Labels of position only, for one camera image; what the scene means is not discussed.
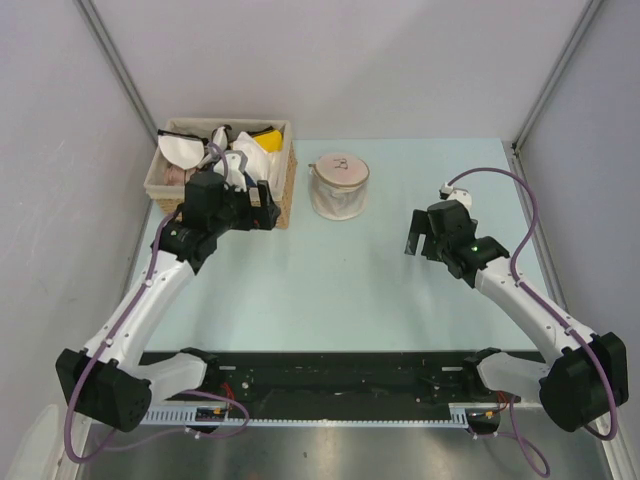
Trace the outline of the white mesh laundry bag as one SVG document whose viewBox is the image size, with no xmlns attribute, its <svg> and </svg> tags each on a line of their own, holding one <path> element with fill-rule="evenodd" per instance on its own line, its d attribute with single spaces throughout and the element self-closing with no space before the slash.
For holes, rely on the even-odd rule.
<svg viewBox="0 0 640 480">
<path fill-rule="evenodd" d="M 332 221 L 362 214 L 368 203 L 370 169 L 350 153 L 329 153 L 309 165 L 309 196 L 313 210 Z"/>
</svg>

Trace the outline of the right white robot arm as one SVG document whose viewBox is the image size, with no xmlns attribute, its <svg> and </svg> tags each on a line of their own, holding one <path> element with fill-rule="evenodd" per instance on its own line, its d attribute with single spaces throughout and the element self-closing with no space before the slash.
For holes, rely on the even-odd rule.
<svg viewBox="0 0 640 480">
<path fill-rule="evenodd" d="M 509 252 L 476 235 L 477 222 L 459 201 L 445 200 L 412 214 L 405 246 L 447 267 L 456 279 L 495 303 L 533 342 L 539 362 L 496 348 L 471 357 L 463 393 L 484 401 L 495 391 L 541 403 L 561 429 L 574 432 L 616 414 L 629 399 L 626 347 L 614 333 L 596 334 L 512 271 Z"/>
</svg>

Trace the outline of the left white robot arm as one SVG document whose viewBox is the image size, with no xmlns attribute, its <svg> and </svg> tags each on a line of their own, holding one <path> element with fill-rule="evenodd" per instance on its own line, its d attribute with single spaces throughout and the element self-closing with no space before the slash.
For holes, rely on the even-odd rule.
<svg viewBox="0 0 640 480">
<path fill-rule="evenodd" d="M 82 414 L 121 432 L 135 429 L 149 407 L 187 390 L 214 397 L 221 376 L 211 355 L 186 348 L 151 365 L 142 354 L 161 317 L 215 253 L 230 230 L 272 230 L 280 208 L 267 181 L 241 189 L 215 172 L 194 174 L 184 200 L 159 224 L 148 266 L 105 325 L 78 351 L 64 350 L 56 372 L 67 401 L 64 426 Z"/>
</svg>

